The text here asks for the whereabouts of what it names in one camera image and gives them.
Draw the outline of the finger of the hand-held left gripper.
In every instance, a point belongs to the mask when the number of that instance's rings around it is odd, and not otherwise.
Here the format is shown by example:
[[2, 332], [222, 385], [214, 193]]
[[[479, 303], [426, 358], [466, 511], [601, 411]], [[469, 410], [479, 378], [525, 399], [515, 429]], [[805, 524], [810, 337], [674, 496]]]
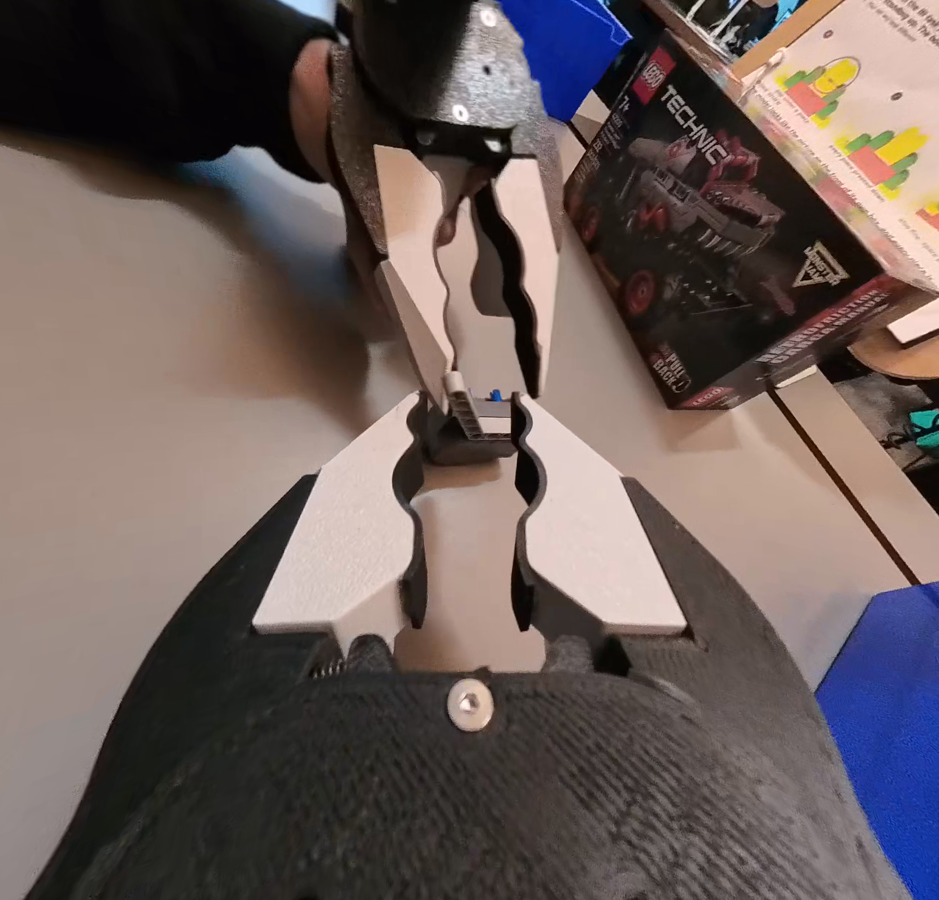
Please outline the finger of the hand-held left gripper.
[[373, 148], [387, 258], [377, 277], [405, 341], [421, 387], [443, 413], [444, 379], [455, 360], [446, 324], [449, 288], [440, 272], [440, 224], [461, 190], [461, 159], [404, 148]]
[[546, 389], [558, 285], [559, 241], [555, 237], [537, 159], [514, 156], [471, 198], [476, 233], [495, 254], [484, 278], [514, 327], [514, 355], [525, 393]]

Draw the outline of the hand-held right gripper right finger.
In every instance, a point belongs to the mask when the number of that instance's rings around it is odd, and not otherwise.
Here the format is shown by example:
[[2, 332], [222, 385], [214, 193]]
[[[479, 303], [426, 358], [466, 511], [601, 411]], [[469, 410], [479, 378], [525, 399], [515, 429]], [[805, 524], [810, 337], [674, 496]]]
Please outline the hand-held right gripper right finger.
[[521, 632], [546, 642], [672, 638], [687, 629], [619, 471], [528, 395], [512, 400], [514, 487], [525, 503], [514, 538], [511, 603]]

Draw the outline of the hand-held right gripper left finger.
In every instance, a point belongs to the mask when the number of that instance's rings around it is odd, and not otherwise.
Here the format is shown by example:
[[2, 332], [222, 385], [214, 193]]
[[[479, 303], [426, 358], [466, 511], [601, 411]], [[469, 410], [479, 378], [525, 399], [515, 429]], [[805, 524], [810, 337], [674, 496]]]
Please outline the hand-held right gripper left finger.
[[425, 622], [422, 521], [424, 393], [405, 396], [315, 476], [252, 620], [260, 634], [327, 634], [342, 653], [359, 636], [391, 648]]

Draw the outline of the grey lego chassis assembly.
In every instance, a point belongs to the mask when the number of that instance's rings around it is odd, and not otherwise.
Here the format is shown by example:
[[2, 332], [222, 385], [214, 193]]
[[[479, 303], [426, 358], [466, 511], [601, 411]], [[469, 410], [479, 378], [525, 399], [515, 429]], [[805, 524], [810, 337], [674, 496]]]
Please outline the grey lego chassis assembly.
[[499, 389], [477, 396], [462, 373], [443, 376], [445, 407], [428, 407], [425, 458], [437, 466], [473, 466], [508, 459], [515, 452], [512, 403]]

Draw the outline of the blue plastic storage bin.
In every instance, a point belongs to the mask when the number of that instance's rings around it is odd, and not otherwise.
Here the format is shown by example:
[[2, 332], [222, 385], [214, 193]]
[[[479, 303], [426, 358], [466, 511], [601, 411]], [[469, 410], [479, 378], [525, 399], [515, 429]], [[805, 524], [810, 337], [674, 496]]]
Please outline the blue plastic storage bin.
[[602, 0], [493, 0], [524, 45], [546, 113], [567, 123], [632, 36]]
[[875, 595], [816, 699], [857, 800], [916, 899], [938, 897], [938, 585]]

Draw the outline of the person's left forearm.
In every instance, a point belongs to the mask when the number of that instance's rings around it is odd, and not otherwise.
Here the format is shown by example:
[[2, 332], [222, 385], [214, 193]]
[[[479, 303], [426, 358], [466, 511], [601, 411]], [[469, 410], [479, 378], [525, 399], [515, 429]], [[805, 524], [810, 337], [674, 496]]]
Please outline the person's left forearm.
[[260, 148], [323, 183], [299, 153], [288, 91], [335, 28], [277, 0], [1, 0], [1, 120], [147, 162]]

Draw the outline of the black lego set box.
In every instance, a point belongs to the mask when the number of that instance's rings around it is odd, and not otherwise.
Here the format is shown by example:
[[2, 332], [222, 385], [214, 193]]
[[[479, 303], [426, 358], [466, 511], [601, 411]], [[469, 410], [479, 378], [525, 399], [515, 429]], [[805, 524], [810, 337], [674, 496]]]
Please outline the black lego set box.
[[670, 31], [564, 207], [670, 410], [733, 409], [843, 349], [909, 289]]

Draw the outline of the person's left hand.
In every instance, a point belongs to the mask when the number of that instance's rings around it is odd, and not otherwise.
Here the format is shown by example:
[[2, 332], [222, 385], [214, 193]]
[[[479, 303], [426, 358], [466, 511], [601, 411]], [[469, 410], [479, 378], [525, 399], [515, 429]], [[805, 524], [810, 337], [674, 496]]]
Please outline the person's left hand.
[[327, 38], [308, 41], [292, 67], [288, 91], [290, 126], [299, 153], [313, 175], [331, 187], [336, 185], [330, 131], [335, 45]]

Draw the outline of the clear acrylic picture stand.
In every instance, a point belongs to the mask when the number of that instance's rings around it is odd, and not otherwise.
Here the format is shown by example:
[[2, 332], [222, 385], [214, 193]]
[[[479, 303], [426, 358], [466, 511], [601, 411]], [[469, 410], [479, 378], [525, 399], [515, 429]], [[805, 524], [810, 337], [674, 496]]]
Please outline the clear acrylic picture stand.
[[750, 0], [695, 0], [684, 22], [700, 37], [716, 46]]

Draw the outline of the printed instruction sheet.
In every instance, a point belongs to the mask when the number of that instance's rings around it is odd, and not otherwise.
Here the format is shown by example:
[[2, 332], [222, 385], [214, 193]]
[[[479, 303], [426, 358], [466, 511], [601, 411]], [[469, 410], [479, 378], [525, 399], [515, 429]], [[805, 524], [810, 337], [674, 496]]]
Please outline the printed instruction sheet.
[[938, 0], [841, 0], [746, 108], [894, 277], [937, 294]]

